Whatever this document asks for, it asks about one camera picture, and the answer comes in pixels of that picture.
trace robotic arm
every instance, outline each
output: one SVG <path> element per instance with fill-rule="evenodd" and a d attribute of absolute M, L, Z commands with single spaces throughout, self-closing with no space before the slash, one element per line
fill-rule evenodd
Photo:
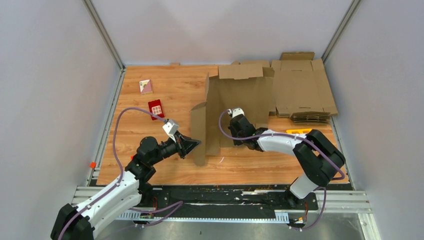
<path fill-rule="evenodd" d="M 57 240 L 65 224 L 83 208 L 87 207 L 87 210 L 72 222 L 63 240 L 93 240 L 124 211 L 151 199 L 152 185 L 148 181 L 156 172 L 153 165 L 174 154 L 184 159 L 201 143 L 179 133 L 178 127 L 175 121 L 166 121 L 163 126 L 169 136 L 166 142 L 158 143 L 152 136 L 143 138 L 136 154 L 125 167 L 121 181 L 118 177 L 92 198 L 75 207 L 69 203 L 63 206 L 51 231 L 51 239 Z"/>
<path fill-rule="evenodd" d="M 318 130 L 314 129 L 307 134 L 288 134 L 264 127 L 255 129 L 241 108 L 229 109 L 227 113 L 231 117 L 228 129 L 232 137 L 245 138 L 234 139 L 234 145 L 244 144 L 251 150 L 279 152 L 297 157 L 304 173 L 286 191 L 286 199 L 292 207 L 316 188 L 326 187 L 338 172 L 321 154 L 316 155 L 312 146 L 305 141 L 317 146 L 338 168 L 346 162 L 343 154 Z M 260 137 L 246 139 L 250 136 Z"/>

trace gray floor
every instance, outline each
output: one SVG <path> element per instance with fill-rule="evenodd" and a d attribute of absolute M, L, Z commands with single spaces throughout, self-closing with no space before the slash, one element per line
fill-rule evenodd
<path fill-rule="evenodd" d="M 317 214 L 308 214 L 309 224 Z M 130 221 L 112 222 L 96 238 L 109 236 L 108 240 L 364 240 L 360 221 L 353 213 L 325 213 L 312 229 L 297 232 L 285 224 L 275 223 L 210 223 L 210 222 L 162 222 L 145 229 L 130 228 L 110 235 L 128 225 Z"/>

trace wood surface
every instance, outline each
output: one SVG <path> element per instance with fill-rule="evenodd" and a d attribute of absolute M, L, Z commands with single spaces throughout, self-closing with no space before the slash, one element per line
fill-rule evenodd
<path fill-rule="evenodd" d="M 148 102 L 160 99 L 165 118 L 177 121 L 180 125 L 179 131 L 183 135 L 191 136 L 190 109 L 205 100 L 207 73 L 210 76 L 217 75 L 218 66 L 170 65 L 127 68 L 97 184 L 109 184 L 120 174 L 112 150 L 112 138 L 119 113 L 128 107 L 149 110 Z M 139 81 L 146 79 L 152 81 L 153 94 L 141 95 Z M 116 152 L 124 167 L 136 153 L 142 138 L 153 136 L 158 142 L 168 139 L 162 125 L 162 122 L 153 121 L 143 112 L 130 110 L 122 115 L 116 136 Z M 287 118 L 270 116 L 268 128 L 278 132 L 314 128 L 323 132 L 333 144 L 336 144 L 330 125 L 295 125 Z M 196 166 L 190 155 L 186 159 L 174 155 L 154 167 L 156 173 L 149 181 L 152 185 L 290 184 L 303 173 L 294 156 L 277 152 L 258 152 L 245 147 L 222 148 L 221 156 L 210 156 L 207 165 L 203 167 Z M 348 178 L 345 178 L 338 182 L 348 181 Z"/>

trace yellow object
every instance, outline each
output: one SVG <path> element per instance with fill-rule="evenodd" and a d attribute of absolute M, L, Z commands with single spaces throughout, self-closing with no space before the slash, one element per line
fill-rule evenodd
<path fill-rule="evenodd" d="M 308 134 L 310 131 L 312 131 L 312 128 L 303 128 L 303 129 L 289 129 L 285 132 L 288 134 Z"/>

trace cable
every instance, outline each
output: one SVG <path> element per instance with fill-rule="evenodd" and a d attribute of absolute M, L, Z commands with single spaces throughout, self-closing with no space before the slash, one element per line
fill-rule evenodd
<path fill-rule="evenodd" d="M 304 138 L 304 137 L 300 137 L 300 136 L 294 136 L 292 134 L 288 134 L 288 133 L 263 133 L 263 134 L 258 134 L 258 135 L 253 135 L 253 136 L 247 136 L 247 137 L 233 137 L 228 135 L 224 130 L 223 127 L 221 126 L 221 119 L 223 118 L 223 115 L 227 112 L 227 110 L 223 111 L 221 113 L 221 115 L 219 116 L 219 130 L 221 130 L 221 133 L 224 134 L 224 136 L 226 136 L 227 138 L 230 138 L 232 140 L 240 140 L 240 141 L 244 141 L 244 140 L 250 140 L 250 139 L 255 139 L 255 138 L 260 138 L 260 137 L 266 137 L 266 136 L 283 136 L 283 137 L 289 137 L 289 138 L 296 138 L 299 140 L 304 141 L 305 143 L 309 144 L 314 150 L 316 150 L 340 175 L 341 177 L 334 177 L 332 180 L 343 180 L 345 179 L 345 174 L 343 173 L 343 171 L 333 162 L 331 161 L 331 159 L 325 155 L 323 153 L 323 151 L 321 151 L 321 149 L 319 149 L 315 144 L 313 144 L 311 141 L 309 141 L 308 139 Z"/>
<path fill-rule="evenodd" d="M 319 188 L 317 188 L 315 190 L 318 190 L 318 189 L 323 189 L 324 190 L 324 200 L 322 201 L 322 208 L 321 208 L 321 211 L 319 212 L 318 218 L 310 226 L 302 227 L 302 228 L 291 227 L 294 230 L 298 230 L 298 231 L 309 230 L 309 229 L 315 227 L 315 225 L 317 225 L 317 223 L 320 221 L 321 217 L 323 216 L 324 208 L 326 208 L 327 189 L 325 187 L 319 187 Z"/>
<path fill-rule="evenodd" d="M 172 204 L 172 205 L 169 205 L 169 206 L 167 206 L 167 207 L 165 207 L 165 208 L 162 208 L 162 209 L 159 209 L 159 210 L 156 210 L 156 211 L 143 211 L 143 210 L 139 210 L 139 209 L 136 209 L 136 208 L 130 208 L 130 210 L 132 210 L 132 211 L 136 211 L 136 212 L 139 212 L 139 213 L 160 213 L 160 212 L 163 212 L 163 211 L 166 211 L 166 210 L 168 210 L 168 209 L 170 209 L 170 208 L 172 208 L 172 207 L 175 207 L 172 211 L 170 211 L 166 216 L 164 216 L 164 217 L 162 217 L 160 220 L 157 220 L 157 221 L 155 221 L 155 222 L 152 222 L 152 223 L 148 223 L 148 224 L 141 224 L 141 227 L 142 228 L 144 228 L 144 227 L 151 227 L 151 226 L 154 226 L 154 225 L 157 225 L 157 224 L 160 224 L 161 222 L 163 222 L 165 219 L 167 219 L 167 218 L 169 218 L 175 211 L 177 211 L 181 206 L 183 205 L 183 201 L 178 201 L 178 202 L 176 202 L 176 203 L 174 203 L 174 204 Z M 132 229 L 132 228 L 136 228 L 136 227 L 138 227 L 140 224 L 134 224 L 134 225 L 129 225 L 129 226 L 126 226 L 126 227 L 123 227 L 123 228 L 121 228 L 121 229 L 119 229 L 119 230 L 117 230 L 117 231 L 115 231 L 115 232 L 113 232 L 113 233 L 111 233 L 111 234 L 109 234 L 108 236 L 106 236 L 106 237 L 104 237 L 104 238 L 101 238 L 100 240 L 105 240 L 105 239 L 108 239 L 108 238 L 110 238 L 111 236 L 113 236 L 113 235 L 116 235 L 116 234 L 118 234 L 118 233 L 120 233 L 120 232 L 123 232 L 123 231 L 125 231 L 125 230 L 128 230 L 128 229 Z"/>
<path fill-rule="evenodd" d="M 119 166 L 119 178 L 117 183 L 119 184 L 122 180 L 122 178 L 124 177 L 124 168 L 122 167 L 121 161 L 118 158 L 117 155 L 117 149 L 115 147 L 115 140 L 117 138 L 117 131 L 118 131 L 118 125 L 119 122 L 121 120 L 122 114 L 124 114 L 126 111 L 128 110 L 137 110 L 146 114 L 149 114 L 150 116 L 162 121 L 162 122 L 166 122 L 166 120 L 158 115 L 155 115 L 149 111 L 146 111 L 144 109 L 138 108 L 138 107 L 127 107 L 124 110 L 122 110 L 120 112 L 120 114 L 118 115 L 118 118 L 116 119 L 116 124 L 115 124 L 115 130 L 113 132 L 113 141 L 112 141 L 112 149 L 113 149 L 113 155 L 115 156 L 115 160 L 118 163 Z M 71 219 L 65 224 L 65 226 L 63 226 L 62 231 L 60 231 L 59 237 L 57 238 L 58 240 L 62 240 L 62 237 L 64 236 L 66 230 L 69 228 L 69 226 L 71 225 L 71 223 L 78 217 L 80 216 L 83 212 L 85 212 L 87 209 L 89 209 L 88 206 L 92 206 L 95 203 L 97 203 L 98 201 L 100 201 L 102 198 L 104 198 L 106 195 L 108 195 L 110 192 L 112 192 L 115 188 L 117 187 L 116 184 L 114 184 L 111 188 L 109 188 L 107 191 L 105 191 L 102 195 L 100 195 L 98 198 L 94 199 L 92 202 L 90 202 L 87 206 L 85 206 L 84 208 L 82 208 L 80 211 L 78 211 L 73 217 L 71 217 Z"/>

